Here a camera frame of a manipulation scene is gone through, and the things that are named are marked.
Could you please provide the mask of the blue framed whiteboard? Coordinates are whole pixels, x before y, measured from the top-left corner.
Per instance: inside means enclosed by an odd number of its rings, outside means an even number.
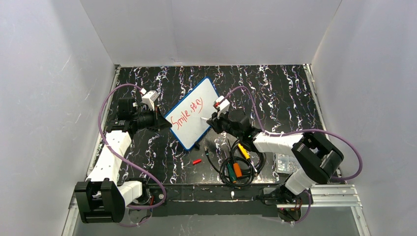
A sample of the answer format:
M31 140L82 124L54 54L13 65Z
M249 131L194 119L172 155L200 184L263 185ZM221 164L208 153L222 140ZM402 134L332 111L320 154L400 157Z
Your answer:
M171 132L185 150L191 150L210 129L204 119L216 111L213 105L218 97L211 79L205 77L165 115L172 125Z

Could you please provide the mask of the red marker cap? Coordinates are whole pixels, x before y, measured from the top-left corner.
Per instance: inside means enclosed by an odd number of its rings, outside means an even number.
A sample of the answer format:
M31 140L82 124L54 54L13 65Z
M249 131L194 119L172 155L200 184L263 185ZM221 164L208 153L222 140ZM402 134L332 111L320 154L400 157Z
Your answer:
M197 159L197 160L194 160L193 162L192 162L192 164L193 165L197 165L197 164L199 164L199 163L201 163L201 159Z

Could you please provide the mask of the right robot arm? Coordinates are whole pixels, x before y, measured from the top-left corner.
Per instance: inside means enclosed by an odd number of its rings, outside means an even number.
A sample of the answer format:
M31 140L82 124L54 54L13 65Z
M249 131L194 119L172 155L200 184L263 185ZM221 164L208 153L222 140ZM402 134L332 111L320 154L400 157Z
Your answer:
M281 189L295 196L315 184L327 184L344 160L342 152L321 130L288 136L266 134L253 126L241 109L214 112L206 123L217 134L226 132L234 136L248 151L294 157L301 168L286 179Z

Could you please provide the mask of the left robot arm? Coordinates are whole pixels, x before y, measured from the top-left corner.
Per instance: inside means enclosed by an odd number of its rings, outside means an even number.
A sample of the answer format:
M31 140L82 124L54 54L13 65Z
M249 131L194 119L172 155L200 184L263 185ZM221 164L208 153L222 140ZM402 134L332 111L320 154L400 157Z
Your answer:
M142 196L140 180L126 181L118 186L118 174L122 160L133 136L140 129L160 131L172 125L163 117L155 104L158 93L144 95L141 100L121 98L116 118L109 122L105 140L115 151L104 147L92 172L85 181L75 185L75 197L83 223L119 223L126 207Z

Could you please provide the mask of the whiteboard metal stand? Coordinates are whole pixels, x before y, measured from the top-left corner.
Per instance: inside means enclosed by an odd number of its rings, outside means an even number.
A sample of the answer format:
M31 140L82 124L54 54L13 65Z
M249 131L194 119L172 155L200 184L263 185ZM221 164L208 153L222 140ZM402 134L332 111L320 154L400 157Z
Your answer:
M193 144L193 149L195 149L195 150L200 150L200 148L201 148L201 145L199 144L199 142L195 142L195 143Z

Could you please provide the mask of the clear plastic screw box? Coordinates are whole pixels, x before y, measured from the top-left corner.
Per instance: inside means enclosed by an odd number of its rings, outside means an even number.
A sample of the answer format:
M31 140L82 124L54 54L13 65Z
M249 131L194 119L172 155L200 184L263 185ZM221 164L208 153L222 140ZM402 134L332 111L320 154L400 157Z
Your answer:
M275 153L274 159L275 171L279 174L292 174L301 168L301 165L293 156Z

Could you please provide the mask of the yellow handled screwdriver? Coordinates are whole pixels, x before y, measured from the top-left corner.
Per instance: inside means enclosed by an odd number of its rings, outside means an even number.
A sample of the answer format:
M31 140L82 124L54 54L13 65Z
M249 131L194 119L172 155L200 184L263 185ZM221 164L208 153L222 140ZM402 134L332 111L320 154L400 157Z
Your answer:
M251 160L251 157L250 157L249 153L247 152L247 150L240 143L238 143L238 149L239 149L240 153L242 154L242 156L250 163L254 172L257 173L258 170L256 169L255 164Z

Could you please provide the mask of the orange handled screwdriver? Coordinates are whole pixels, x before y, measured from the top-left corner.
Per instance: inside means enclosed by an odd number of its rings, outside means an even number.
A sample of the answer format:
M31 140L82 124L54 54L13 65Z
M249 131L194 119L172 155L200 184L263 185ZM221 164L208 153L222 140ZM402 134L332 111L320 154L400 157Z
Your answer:
M236 176L236 179L241 178L242 177L242 172L240 169L239 164L237 163L236 157L235 157L235 149L233 147L233 145L230 143L229 140L227 140L229 148L230 148L230 157L232 159L232 166L233 166L233 170Z

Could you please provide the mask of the green handled screwdriver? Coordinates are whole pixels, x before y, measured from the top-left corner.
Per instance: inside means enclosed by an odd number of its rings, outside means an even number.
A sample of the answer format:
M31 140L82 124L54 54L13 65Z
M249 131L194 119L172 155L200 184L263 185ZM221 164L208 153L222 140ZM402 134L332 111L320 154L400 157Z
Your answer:
M234 159L230 157L230 159L226 163L228 176L229 176L229 180L230 180L231 183L236 183L237 182L237 176L236 176L235 170L233 168L233 164L234 164Z

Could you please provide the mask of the aluminium frame rail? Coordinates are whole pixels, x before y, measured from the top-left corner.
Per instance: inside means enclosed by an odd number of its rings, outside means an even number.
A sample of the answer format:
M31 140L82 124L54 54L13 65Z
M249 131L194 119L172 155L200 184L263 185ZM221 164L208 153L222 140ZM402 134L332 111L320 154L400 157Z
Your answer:
M370 234L354 185L317 185L303 196L302 222L279 217L291 205L265 205L257 196L269 184L233 191L220 184L169 184L168 200L153 211L124 215L121 224L81 222L75 202L64 225L65 236L367 236Z

